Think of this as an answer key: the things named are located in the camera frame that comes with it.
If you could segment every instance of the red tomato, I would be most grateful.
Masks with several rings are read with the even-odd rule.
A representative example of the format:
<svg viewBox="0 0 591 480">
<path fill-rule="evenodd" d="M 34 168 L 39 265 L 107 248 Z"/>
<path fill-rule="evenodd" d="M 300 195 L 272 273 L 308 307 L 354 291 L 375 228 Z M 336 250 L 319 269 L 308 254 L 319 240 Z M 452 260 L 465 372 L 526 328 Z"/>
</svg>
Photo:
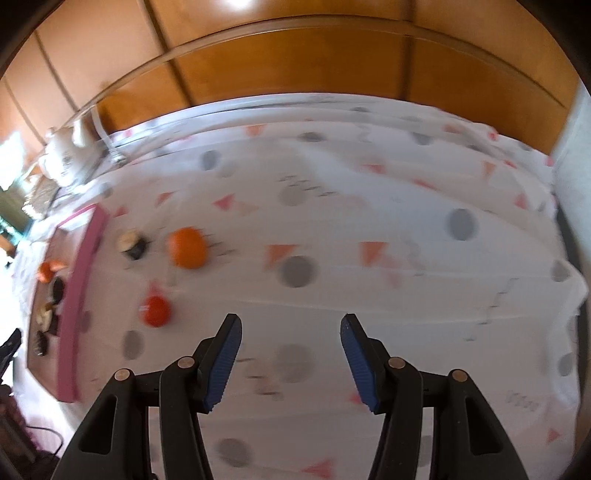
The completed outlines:
<svg viewBox="0 0 591 480">
<path fill-rule="evenodd" d="M 148 297 L 139 310 L 144 323 L 151 327 L 161 327 L 170 320 L 170 303 L 156 295 Z"/>
</svg>

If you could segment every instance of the pink board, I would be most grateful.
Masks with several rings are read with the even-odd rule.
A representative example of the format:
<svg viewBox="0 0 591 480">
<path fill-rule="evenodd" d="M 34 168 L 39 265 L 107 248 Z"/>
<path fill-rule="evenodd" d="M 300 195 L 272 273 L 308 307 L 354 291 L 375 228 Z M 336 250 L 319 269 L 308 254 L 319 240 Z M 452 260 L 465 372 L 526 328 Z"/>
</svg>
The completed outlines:
<svg viewBox="0 0 591 480">
<path fill-rule="evenodd" d="M 45 260 L 62 260 L 68 267 L 58 273 L 66 282 L 66 291 L 57 308 L 60 315 L 57 337 L 47 335 L 48 352 L 34 353 L 36 315 L 47 302 L 49 285 L 37 283 L 29 322 L 27 368 L 56 399 L 76 401 L 78 319 L 82 313 L 90 268 L 108 220 L 99 205 L 89 205 L 56 226 L 47 247 Z"/>
</svg>

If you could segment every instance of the white tablecloth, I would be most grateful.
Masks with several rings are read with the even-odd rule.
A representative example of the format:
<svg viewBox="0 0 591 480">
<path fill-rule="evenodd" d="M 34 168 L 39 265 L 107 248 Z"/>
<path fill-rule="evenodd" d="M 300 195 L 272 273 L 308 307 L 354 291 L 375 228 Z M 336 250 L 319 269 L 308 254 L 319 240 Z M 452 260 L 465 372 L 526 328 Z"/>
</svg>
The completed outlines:
<svg viewBox="0 0 591 480">
<path fill-rule="evenodd" d="M 238 360 L 200 419 L 215 478 L 365 478 L 382 417 L 360 404 L 340 346 L 353 312 L 418 369 L 468 371 L 530 478 L 568 464 L 573 316 L 587 288 L 554 223 L 551 158 L 433 108 L 353 95 L 230 100 L 115 141 L 134 160 L 33 231 L 92 202 L 112 215 L 80 319 L 84 408 L 118 368 L 164 368 L 234 312 Z M 165 252 L 185 226 L 211 244 L 201 270 Z M 137 262 L 115 249 L 127 228 L 152 240 Z M 30 268 L 17 275 L 23 299 Z M 151 288 L 174 309 L 159 329 L 138 316 Z M 417 478 L 428 477 L 431 425 L 426 410 Z M 151 443 L 163 478 L 159 437 Z"/>
</svg>

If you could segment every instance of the wooden cabinet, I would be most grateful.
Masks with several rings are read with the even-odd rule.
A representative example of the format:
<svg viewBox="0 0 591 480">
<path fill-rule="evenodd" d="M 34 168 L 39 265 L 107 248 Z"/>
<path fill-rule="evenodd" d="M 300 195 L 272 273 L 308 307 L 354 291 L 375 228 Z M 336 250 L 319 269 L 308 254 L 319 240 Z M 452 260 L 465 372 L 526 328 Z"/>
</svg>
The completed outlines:
<svg viewBox="0 0 591 480">
<path fill-rule="evenodd" d="M 552 35 L 516 0 L 416 0 L 416 23 L 505 60 L 570 107 L 579 77 Z"/>
<path fill-rule="evenodd" d="M 403 44 L 379 31 L 295 28 L 195 50 L 178 65 L 195 103 L 287 92 L 398 98 Z"/>
<path fill-rule="evenodd" d="M 408 100 L 433 105 L 549 153 L 568 110 L 519 74 L 452 48 L 415 40 Z"/>
<path fill-rule="evenodd" d="M 29 127 L 9 93 L 6 80 L 0 80 L 0 143 L 17 132 L 25 149 L 25 162 L 33 160 L 43 148 L 43 143 Z"/>
<path fill-rule="evenodd" d="M 34 36 L 22 46 L 8 67 L 5 78 L 18 104 L 40 135 L 45 136 L 50 127 L 62 126 L 74 114 Z"/>
<path fill-rule="evenodd" d="M 407 0 L 152 0 L 171 47 L 237 25 L 299 15 L 403 18 Z"/>
<path fill-rule="evenodd" d="M 78 107 L 162 53 L 137 0 L 66 0 L 38 32 Z"/>
<path fill-rule="evenodd" d="M 104 98 L 99 112 L 105 129 L 115 132 L 188 106 L 165 63 Z"/>
</svg>

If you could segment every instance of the black cable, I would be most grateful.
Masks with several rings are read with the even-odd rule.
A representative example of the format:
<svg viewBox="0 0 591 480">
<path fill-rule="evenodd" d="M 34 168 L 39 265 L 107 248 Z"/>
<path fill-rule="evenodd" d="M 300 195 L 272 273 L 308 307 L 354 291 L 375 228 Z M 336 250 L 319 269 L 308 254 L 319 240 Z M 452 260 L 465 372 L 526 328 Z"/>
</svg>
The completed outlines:
<svg viewBox="0 0 591 480">
<path fill-rule="evenodd" d="M 47 432 L 55 433 L 60 438 L 60 446 L 57 448 L 57 450 L 54 453 L 52 453 L 52 455 L 54 457 L 57 457 L 57 452 L 59 452 L 61 450 L 61 448 L 64 446 L 64 437 L 62 436 L 62 434 L 60 432 L 57 432 L 54 429 L 50 429 L 50 428 L 47 428 L 47 427 L 33 427 L 32 425 L 25 425 L 25 426 L 28 429 L 46 430 Z"/>
</svg>

